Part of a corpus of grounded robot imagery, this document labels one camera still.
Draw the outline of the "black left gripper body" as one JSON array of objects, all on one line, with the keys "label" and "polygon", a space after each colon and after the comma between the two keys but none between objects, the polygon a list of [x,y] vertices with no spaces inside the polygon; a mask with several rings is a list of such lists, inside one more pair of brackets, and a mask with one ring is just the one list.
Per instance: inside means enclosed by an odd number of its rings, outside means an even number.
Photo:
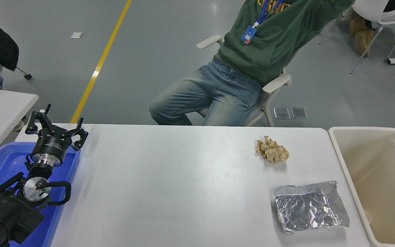
[{"label": "black left gripper body", "polygon": [[49,134],[38,133],[38,140],[32,150],[32,158],[40,158],[45,154],[56,158],[64,158],[70,146],[70,137],[50,136]]}]

